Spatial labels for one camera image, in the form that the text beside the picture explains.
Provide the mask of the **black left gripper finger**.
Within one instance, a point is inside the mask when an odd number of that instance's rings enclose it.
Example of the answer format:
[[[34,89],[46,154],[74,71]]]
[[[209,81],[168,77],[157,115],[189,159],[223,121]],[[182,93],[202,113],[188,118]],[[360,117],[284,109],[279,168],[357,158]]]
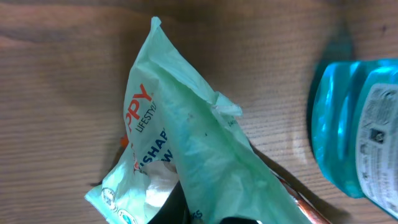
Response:
[[[190,224],[187,201],[180,182],[154,217],[154,224]]]

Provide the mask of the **mint green wipes pack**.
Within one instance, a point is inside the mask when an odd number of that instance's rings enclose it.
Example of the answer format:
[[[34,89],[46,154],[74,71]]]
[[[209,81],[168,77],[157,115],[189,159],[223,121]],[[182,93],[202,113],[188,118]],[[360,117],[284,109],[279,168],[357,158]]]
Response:
[[[160,217],[181,187],[193,223],[243,218],[307,223],[287,189],[254,153],[241,108],[180,55],[153,17],[130,70],[123,104],[128,144],[85,198],[109,223],[172,223]]]

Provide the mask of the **blue mouthwash bottle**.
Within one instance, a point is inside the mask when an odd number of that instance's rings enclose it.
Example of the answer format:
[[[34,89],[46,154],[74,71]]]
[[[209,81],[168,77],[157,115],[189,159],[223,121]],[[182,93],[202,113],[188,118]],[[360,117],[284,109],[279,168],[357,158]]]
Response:
[[[311,143],[322,174],[397,217],[397,60],[332,62],[317,73]]]

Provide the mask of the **red Top chocolate bar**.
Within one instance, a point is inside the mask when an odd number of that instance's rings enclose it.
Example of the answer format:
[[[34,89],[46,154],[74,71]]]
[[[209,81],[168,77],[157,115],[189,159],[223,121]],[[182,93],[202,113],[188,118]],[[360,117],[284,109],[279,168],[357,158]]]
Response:
[[[281,176],[281,172],[277,170],[280,168],[278,164],[274,164],[273,160],[265,156],[261,151],[256,149],[252,142],[249,142],[254,153],[271,169],[271,172],[278,178],[281,184],[286,188],[289,195],[293,198],[296,206],[303,212],[303,214],[314,224],[331,224],[325,216],[323,216],[313,205],[309,202],[303,194],[301,194],[295,187],[289,183],[288,180]]]

